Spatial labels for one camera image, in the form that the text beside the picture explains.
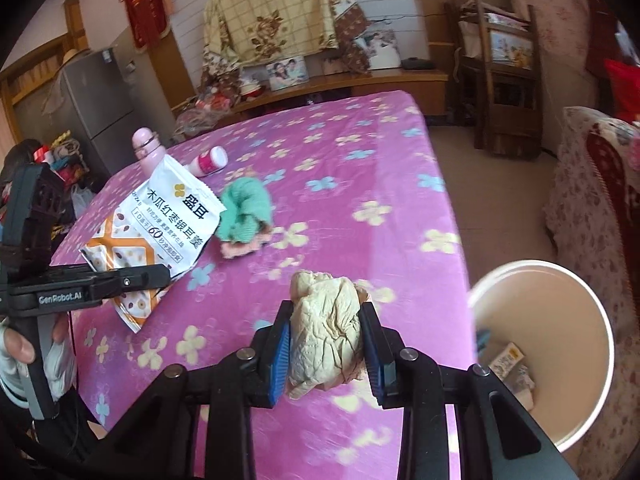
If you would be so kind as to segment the gloved left hand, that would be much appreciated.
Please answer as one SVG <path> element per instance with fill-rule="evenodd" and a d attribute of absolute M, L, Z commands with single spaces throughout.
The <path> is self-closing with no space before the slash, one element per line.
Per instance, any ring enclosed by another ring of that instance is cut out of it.
<path fill-rule="evenodd" d="M 20 373 L 35 361 L 34 346 L 9 326 L 5 318 L 1 321 L 1 389 L 9 401 L 18 408 L 28 408 Z M 77 364 L 70 328 L 65 314 L 56 316 L 52 328 L 52 346 L 43 361 L 52 399 L 58 401 L 70 390 L 76 378 Z"/>

